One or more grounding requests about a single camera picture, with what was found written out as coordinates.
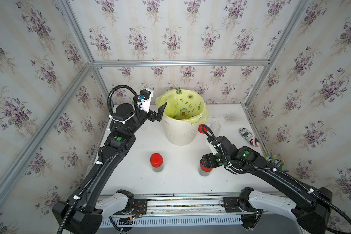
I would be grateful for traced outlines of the red jar lid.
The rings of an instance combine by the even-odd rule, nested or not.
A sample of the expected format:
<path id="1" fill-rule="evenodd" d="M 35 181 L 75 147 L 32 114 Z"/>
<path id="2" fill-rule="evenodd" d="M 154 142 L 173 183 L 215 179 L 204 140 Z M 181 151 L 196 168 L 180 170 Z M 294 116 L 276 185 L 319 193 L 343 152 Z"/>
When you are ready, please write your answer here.
<path id="1" fill-rule="evenodd" d="M 205 124 L 201 124 L 201 125 L 198 127 L 198 131 L 199 131 L 201 134 L 207 134 L 207 133 L 208 133 L 208 126 L 205 125 Z"/>

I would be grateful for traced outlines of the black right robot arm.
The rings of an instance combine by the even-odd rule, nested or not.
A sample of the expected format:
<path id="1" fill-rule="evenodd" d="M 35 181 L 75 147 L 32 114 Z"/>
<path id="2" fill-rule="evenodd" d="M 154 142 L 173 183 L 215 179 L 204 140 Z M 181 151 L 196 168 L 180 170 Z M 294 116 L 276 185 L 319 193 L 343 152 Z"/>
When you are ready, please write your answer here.
<path id="1" fill-rule="evenodd" d="M 270 211 L 296 221 L 310 234 L 340 233 L 339 230 L 328 227 L 332 211 L 351 226 L 351 218 L 332 204 L 332 192 L 327 188 L 317 189 L 299 181 L 270 164 L 254 149 L 247 146 L 238 149 L 225 136 L 215 136 L 204 124 L 199 129 L 207 136 L 207 145 L 211 149 L 211 153 L 202 156 L 202 167 L 208 171 L 223 167 L 233 175 L 251 174 L 284 194 L 282 198 L 245 187 L 237 198 L 238 209 L 242 212 Z"/>

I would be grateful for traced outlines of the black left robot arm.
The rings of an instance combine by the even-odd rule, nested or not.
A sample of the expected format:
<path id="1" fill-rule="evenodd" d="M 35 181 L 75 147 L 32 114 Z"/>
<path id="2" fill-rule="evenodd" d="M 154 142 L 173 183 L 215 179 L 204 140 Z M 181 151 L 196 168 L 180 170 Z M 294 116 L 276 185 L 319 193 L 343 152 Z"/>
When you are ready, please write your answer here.
<path id="1" fill-rule="evenodd" d="M 99 147 L 97 160 L 66 201 L 57 201 L 52 212 L 59 224 L 57 232 L 94 234 L 101 223 L 117 212 L 130 214 L 134 195 L 120 189 L 113 196 L 98 202 L 102 189 L 116 167 L 126 157 L 136 141 L 136 131 L 147 121 L 161 121 L 166 104 L 157 112 L 150 109 L 153 90 L 145 88 L 136 93 L 127 85 L 114 87 L 107 98 L 111 120 L 106 142 Z"/>

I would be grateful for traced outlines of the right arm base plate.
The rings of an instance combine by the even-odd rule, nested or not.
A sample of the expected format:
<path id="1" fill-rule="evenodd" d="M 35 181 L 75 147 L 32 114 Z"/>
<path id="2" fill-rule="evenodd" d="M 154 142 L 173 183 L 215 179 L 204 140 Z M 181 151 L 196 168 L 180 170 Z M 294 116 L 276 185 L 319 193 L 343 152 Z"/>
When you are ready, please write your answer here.
<path id="1" fill-rule="evenodd" d="M 241 200 L 239 197 L 224 197 L 221 206 L 225 209 L 227 213 L 237 213 L 237 212 L 260 212 L 260 209 L 254 208 L 246 200 Z"/>

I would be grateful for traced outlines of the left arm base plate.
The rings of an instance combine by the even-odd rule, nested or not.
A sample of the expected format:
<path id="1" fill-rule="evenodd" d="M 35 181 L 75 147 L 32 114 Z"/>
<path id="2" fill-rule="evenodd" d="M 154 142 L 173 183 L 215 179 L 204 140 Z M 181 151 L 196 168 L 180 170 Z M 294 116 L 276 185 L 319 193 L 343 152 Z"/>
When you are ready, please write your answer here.
<path id="1" fill-rule="evenodd" d="M 113 217 L 142 217 L 147 213 L 148 199 L 134 199 L 123 211 L 112 214 Z"/>

